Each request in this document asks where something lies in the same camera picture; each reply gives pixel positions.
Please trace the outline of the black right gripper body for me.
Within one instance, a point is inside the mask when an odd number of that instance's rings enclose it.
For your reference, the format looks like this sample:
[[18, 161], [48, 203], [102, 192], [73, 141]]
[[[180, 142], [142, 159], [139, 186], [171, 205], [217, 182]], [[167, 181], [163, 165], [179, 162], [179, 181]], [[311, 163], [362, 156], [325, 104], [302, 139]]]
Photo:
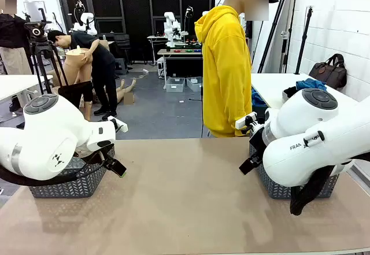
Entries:
[[252, 132], [250, 136], [249, 145], [252, 148], [250, 151], [250, 161], [252, 164], [261, 164], [264, 151], [267, 147], [268, 141], [265, 139], [265, 128], [260, 127], [258, 130]]

